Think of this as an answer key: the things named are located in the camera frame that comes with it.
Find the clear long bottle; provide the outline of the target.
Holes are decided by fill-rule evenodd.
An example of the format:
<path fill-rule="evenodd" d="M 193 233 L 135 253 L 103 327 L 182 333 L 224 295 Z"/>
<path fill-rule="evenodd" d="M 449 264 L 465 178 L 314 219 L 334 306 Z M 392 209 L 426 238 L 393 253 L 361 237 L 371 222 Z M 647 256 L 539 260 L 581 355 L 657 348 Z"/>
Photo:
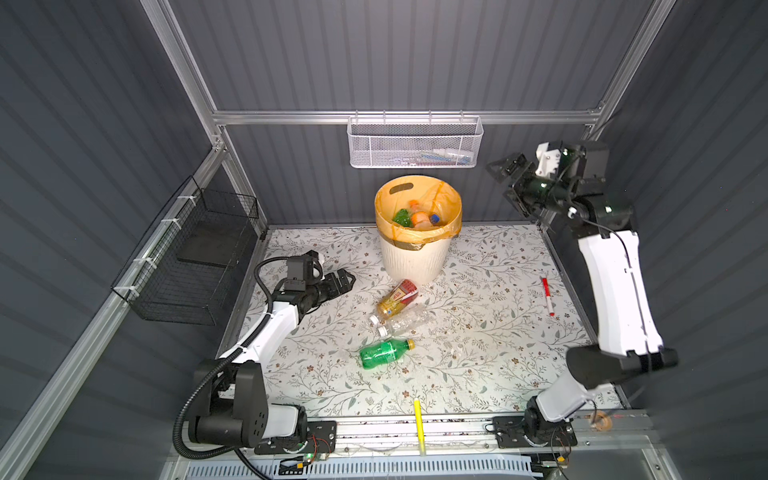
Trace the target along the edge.
<path fill-rule="evenodd" d="M 435 314 L 422 304 L 408 306 L 402 312 L 384 320 L 376 315 L 371 315 L 369 317 L 373 330 L 381 339 L 408 333 L 423 324 L 434 321 L 435 319 Z"/>

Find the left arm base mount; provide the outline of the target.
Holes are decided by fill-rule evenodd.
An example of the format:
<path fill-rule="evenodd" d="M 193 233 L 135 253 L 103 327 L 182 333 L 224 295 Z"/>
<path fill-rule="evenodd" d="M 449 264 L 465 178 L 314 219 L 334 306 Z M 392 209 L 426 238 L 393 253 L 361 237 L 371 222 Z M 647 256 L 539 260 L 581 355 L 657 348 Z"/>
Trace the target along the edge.
<path fill-rule="evenodd" d="M 272 438 L 254 448 L 257 455 L 330 455 L 335 452 L 338 423 L 336 421 L 309 421 L 303 437 Z"/>

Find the yellow tea bottle red label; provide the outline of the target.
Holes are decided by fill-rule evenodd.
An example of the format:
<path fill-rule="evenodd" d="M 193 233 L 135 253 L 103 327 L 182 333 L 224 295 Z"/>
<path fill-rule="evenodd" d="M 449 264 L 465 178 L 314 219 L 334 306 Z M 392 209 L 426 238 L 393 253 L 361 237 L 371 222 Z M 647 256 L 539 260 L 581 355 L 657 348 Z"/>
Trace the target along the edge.
<path fill-rule="evenodd" d="M 399 314 L 418 296 L 418 287 L 411 280 L 404 279 L 385 296 L 377 305 L 375 314 L 380 321 Z"/>

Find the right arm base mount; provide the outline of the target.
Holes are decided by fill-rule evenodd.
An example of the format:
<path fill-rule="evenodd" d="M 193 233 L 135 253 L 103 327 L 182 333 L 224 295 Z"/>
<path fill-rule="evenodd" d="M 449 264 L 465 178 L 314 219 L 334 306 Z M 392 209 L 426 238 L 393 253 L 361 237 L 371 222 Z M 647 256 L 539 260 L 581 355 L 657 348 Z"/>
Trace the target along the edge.
<path fill-rule="evenodd" d="M 556 423 L 525 415 L 495 416 L 489 432 L 496 438 L 499 448 L 523 447 L 575 447 L 578 440 L 571 424 Z"/>

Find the orange label bottle orange cap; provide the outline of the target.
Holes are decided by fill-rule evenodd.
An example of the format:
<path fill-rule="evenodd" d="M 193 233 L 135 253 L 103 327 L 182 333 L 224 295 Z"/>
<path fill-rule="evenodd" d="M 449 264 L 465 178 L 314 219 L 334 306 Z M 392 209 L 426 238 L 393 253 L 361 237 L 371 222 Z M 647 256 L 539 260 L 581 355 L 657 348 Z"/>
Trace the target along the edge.
<path fill-rule="evenodd" d="M 411 200 L 408 209 L 413 229 L 423 231 L 433 227 L 432 214 L 426 211 L 420 202 Z"/>

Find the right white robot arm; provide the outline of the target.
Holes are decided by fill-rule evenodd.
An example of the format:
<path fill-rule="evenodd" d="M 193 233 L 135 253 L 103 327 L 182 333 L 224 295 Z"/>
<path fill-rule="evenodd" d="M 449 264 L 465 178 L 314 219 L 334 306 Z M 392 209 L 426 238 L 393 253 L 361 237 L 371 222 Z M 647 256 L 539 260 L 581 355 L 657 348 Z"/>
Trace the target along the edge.
<path fill-rule="evenodd" d="M 491 162 L 507 182 L 506 198 L 526 219 L 562 216 L 587 266 L 598 317 L 598 340 L 571 348 L 567 368 L 532 397 L 524 435 L 540 444 L 565 428 L 573 414 L 608 387 L 679 363 L 665 346 L 649 307 L 639 260 L 633 207 L 607 192 L 609 148 L 599 141 L 544 142 L 534 158 L 522 153 Z"/>

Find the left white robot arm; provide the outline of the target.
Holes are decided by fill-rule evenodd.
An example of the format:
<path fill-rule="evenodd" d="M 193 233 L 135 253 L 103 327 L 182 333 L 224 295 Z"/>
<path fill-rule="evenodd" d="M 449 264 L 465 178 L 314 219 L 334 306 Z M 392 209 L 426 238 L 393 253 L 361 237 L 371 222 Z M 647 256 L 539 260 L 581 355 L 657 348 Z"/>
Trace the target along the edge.
<path fill-rule="evenodd" d="M 258 479 L 268 476 L 245 455 L 264 440 L 293 446 L 307 440 L 306 409 L 272 403 L 263 368 L 306 316 L 353 290 L 356 276 L 344 268 L 325 272 L 323 256 L 310 250 L 267 258 L 254 267 L 265 295 L 260 318 L 236 343 L 195 371 L 195 387 L 172 427 L 172 445 L 187 460 L 234 453 Z"/>

